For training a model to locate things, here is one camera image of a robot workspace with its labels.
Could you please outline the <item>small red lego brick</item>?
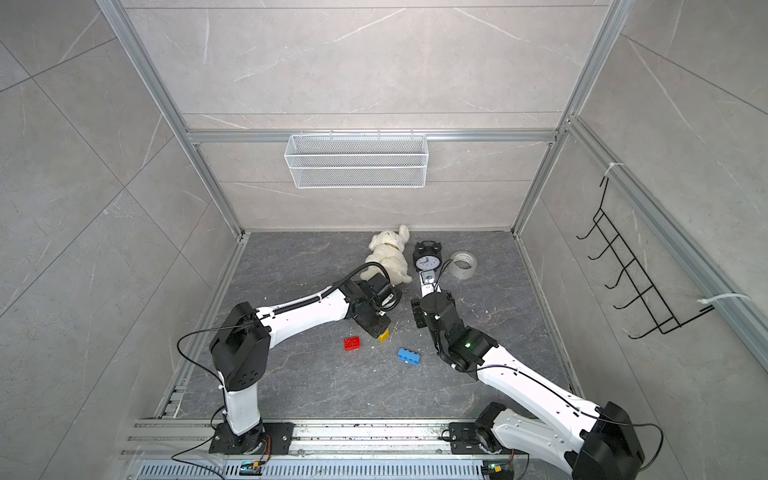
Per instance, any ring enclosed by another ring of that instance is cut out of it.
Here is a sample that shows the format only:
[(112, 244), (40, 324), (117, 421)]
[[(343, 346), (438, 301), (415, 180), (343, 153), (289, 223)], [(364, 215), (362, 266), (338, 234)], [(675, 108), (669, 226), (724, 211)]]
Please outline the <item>small red lego brick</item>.
[(349, 337), (343, 340), (343, 347), (346, 352), (356, 351), (361, 348), (361, 339), (356, 337)]

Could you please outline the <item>long blue lego brick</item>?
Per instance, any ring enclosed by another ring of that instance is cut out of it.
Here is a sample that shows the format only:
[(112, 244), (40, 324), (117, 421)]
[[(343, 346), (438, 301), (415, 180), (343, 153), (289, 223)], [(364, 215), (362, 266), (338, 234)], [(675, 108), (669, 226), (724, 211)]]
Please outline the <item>long blue lego brick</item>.
[(409, 365), (419, 365), (421, 362), (420, 354), (405, 348), (401, 348), (398, 350), (397, 358), (400, 361)]

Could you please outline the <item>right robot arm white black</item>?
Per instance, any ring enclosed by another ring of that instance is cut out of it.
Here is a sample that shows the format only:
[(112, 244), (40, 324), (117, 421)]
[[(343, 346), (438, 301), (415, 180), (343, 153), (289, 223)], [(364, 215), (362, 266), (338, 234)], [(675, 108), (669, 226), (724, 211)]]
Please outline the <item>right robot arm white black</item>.
[(489, 405), (475, 422), (486, 452), (521, 450), (573, 479), (634, 479), (643, 470), (637, 426), (623, 408), (613, 402), (599, 406), (539, 375), (492, 337), (465, 325), (449, 293), (432, 292), (411, 305), (441, 360), (529, 412), (523, 417), (499, 403)]

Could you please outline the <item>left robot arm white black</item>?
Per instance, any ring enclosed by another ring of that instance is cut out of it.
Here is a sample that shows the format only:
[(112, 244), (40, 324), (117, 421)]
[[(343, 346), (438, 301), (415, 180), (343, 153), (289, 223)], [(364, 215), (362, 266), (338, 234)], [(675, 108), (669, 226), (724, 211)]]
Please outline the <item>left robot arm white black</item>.
[(225, 420), (237, 437), (261, 430), (258, 382), (268, 356), (281, 342), (323, 324), (352, 320), (379, 338), (391, 323), (387, 312), (398, 305), (400, 290), (381, 273), (368, 280), (344, 278), (320, 292), (293, 302), (232, 308), (210, 342), (215, 375), (222, 382)]

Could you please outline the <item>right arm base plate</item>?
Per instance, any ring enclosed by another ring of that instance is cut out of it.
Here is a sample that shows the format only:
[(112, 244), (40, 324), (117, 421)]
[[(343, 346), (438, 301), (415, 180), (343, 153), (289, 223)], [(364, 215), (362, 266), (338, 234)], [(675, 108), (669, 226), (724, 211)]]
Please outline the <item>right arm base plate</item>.
[(491, 431), (474, 422), (451, 422), (440, 434), (453, 455), (497, 454), (502, 450)]

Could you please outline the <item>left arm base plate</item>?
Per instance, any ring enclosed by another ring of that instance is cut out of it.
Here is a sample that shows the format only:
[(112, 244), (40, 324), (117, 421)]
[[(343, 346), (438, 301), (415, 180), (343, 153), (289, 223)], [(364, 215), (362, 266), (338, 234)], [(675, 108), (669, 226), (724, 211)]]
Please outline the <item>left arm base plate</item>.
[(236, 435), (223, 421), (215, 427), (209, 446), (211, 454), (255, 455), (270, 451), (272, 455), (286, 455), (292, 442), (295, 424), (292, 422), (261, 421), (251, 430)]

